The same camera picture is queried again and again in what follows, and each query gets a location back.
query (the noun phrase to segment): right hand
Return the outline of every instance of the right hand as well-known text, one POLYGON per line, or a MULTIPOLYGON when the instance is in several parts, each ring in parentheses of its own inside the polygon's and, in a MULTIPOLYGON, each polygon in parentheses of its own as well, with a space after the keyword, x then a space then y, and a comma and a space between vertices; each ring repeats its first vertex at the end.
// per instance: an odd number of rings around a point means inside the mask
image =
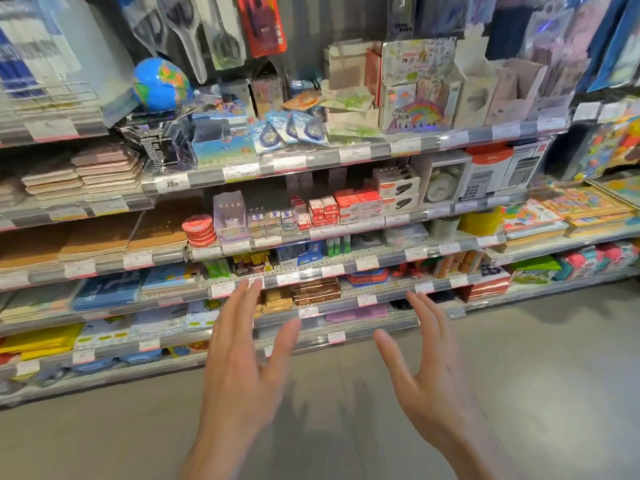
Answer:
POLYGON ((383 330, 374 339, 385 361, 396 397, 420 436, 447 456, 448 450, 476 435, 482 411, 467 386, 458 339, 445 313, 424 294, 407 292, 422 334, 420 370, 407 368, 396 342, 383 330))

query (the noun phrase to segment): blue notebook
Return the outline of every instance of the blue notebook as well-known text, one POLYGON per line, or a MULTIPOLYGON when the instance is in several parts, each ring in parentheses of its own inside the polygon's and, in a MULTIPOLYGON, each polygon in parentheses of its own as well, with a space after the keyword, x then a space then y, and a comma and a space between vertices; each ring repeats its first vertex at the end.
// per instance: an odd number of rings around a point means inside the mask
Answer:
POLYGON ((133 303, 146 275, 146 270, 137 269, 90 278, 74 299, 74 311, 82 312, 133 303))
POLYGON ((155 266, 149 274, 142 290, 180 286, 194 283, 200 275, 200 268, 195 263, 167 264, 155 266))

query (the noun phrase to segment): finger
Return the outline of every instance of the finger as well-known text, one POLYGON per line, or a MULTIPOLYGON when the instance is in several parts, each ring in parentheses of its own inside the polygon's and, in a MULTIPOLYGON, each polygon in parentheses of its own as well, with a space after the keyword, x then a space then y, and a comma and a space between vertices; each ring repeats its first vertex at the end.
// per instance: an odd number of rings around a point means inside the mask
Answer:
POLYGON ((234 341, 238 340, 251 340, 253 330, 253 314, 255 313, 255 306, 258 303, 260 292, 262 291, 262 279, 258 278, 249 287, 244 300, 238 306, 236 316, 234 318, 234 341))
POLYGON ((415 314, 420 319, 420 332, 422 334, 423 341, 432 342, 440 336, 440 327, 438 325, 438 319, 427 308, 422 300, 420 300, 415 293, 411 291, 406 292, 406 298, 413 307, 415 314))
POLYGON ((444 313, 443 309, 437 306, 437 304, 424 293, 418 293, 416 296, 421 302, 427 305, 429 311, 431 311, 431 313, 436 317, 436 320, 438 321, 438 329, 440 329, 440 335, 449 338, 451 336, 451 323, 449 322, 447 314, 444 313))
POLYGON ((214 346, 218 349, 216 354, 218 352, 226 354, 231 346, 238 306, 242 303, 242 300, 244 300, 244 295, 246 294, 248 286, 249 280, 240 281, 238 288, 231 293, 231 296, 227 298, 227 301, 220 310, 220 315, 214 325, 217 328, 214 333, 214 346))
POLYGON ((376 341, 382 360, 389 370, 391 382, 396 390, 396 395, 407 385, 413 384, 413 377, 404 362, 402 351, 396 341, 389 334, 381 329, 373 332, 373 339, 376 341))
POLYGON ((289 358, 298 341, 302 322, 289 320, 278 332, 269 363, 262 368, 262 379, 274 388, 284 386, 289 371, 289 358))

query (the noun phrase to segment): globe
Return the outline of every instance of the globe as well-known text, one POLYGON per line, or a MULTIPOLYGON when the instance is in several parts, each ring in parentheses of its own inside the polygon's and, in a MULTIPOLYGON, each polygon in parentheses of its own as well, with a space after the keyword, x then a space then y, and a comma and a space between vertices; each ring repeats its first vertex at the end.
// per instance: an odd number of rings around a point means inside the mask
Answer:
POLYGON ((193 98, 187 76, 159 57, 145 59, 133 71, 133 93, 151 112, 177 109, 193 98))

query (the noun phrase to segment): gray floor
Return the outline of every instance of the gray floor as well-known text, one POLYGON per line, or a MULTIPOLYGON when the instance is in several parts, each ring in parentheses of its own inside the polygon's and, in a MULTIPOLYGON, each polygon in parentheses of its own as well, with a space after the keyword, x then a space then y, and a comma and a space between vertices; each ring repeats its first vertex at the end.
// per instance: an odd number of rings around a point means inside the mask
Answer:
MULTIPOLYGON (((640 478, 640 283, 485 310, 455 322, 479 401, 527 478, 640 478)), ((399 338, 409 364, 420 336, 399 338)), ((202 371, 0 412, 2 478, 174 479, 202 371)), ((372 342, 294 359, 252 479, 453 479, 396 404, 372 342)))

